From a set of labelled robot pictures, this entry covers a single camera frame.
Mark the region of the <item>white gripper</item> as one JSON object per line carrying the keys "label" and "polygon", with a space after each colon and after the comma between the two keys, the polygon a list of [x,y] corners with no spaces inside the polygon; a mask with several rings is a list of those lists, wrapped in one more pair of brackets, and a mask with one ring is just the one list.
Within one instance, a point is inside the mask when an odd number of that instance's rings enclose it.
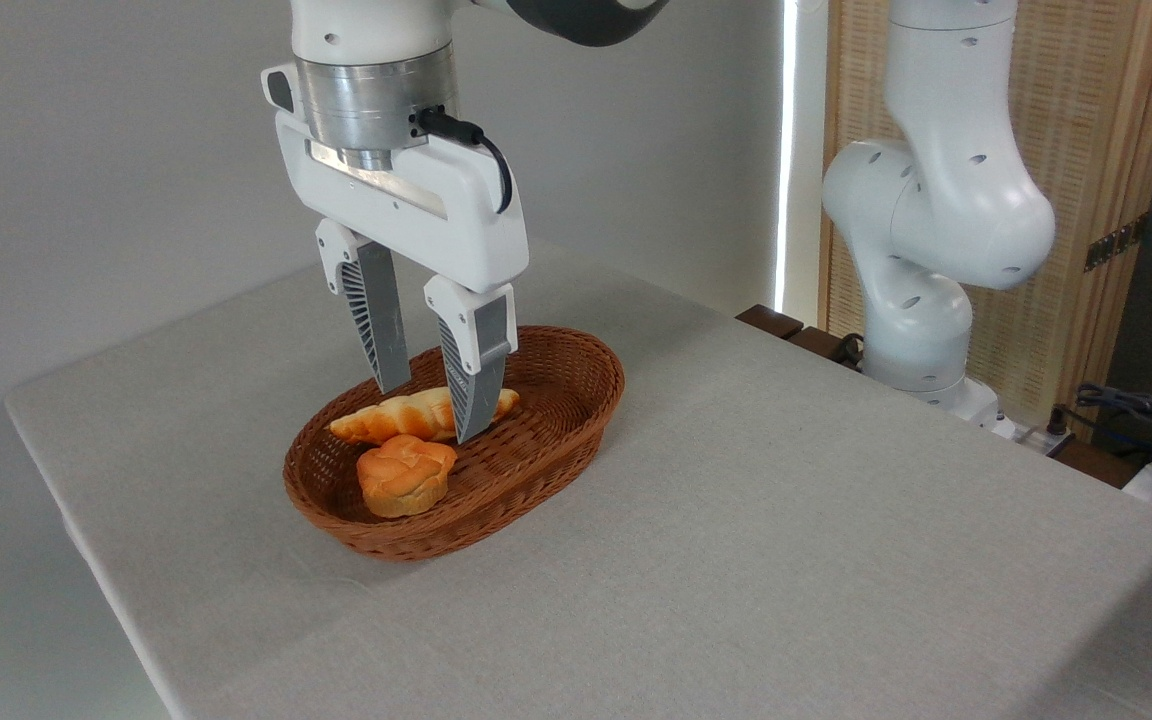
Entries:
{"label": "white gripper", "polygon": [[518,348],[515,291],[505,283],[529,264],[520,196],[498,213],[494,156],[440,137],[397,149],[389,170],[362,168],[312,137],[294,65],[262,71],[262,91],[276,109],[294,191],[326,218],[314,232],[326,282],[347,301],[384,395],[411,379],[391,250],[442,274],[424,293],[439,318],[454,429],[465,444],[493,423],[507,356]]}

